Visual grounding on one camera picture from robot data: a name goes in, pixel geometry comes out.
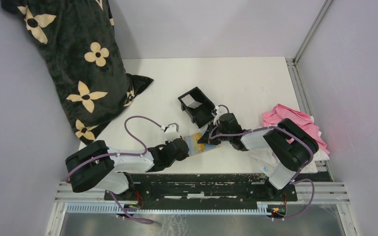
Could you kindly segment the black plastic tray box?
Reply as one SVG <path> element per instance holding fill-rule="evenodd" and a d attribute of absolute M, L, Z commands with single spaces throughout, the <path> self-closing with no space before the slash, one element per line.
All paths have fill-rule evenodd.
<path fill-rule="evenodd" d="M 178 97 L 182 111 L 186 112 L 192 123 L 202 128 L 214 119 L 214 103 L 202 92 L 194 87 Z"/>

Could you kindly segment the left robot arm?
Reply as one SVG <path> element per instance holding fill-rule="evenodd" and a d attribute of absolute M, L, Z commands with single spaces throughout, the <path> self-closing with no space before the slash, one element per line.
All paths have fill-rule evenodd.
<path fill-rule="evenodd" d="M 109 148 L 105 141 L 99 140 L 65 160 L 68 171 L 65 181 L 75 193 L 97 188 L 129 200 L 135 194 L 132 173 L 160 172 L 188 156 L 189 147 L 181 138 L 150 147 L 147 151 Z"/>

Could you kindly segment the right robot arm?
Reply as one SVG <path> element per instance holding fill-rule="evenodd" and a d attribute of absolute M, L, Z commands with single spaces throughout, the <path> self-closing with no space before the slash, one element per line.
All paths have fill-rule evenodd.
<path fill-rule="evenodd" d="M 219 145 L 229 142 L 239 151 L 270 148 L 278 159 L 275 170 L 266 180 L 265 196 L 276 201 L 319 150 L 316 140 L 289 118 L 256 129 L 243 129 L 233 113 L 225 113 L 208 124 L 199 144 Z"/>

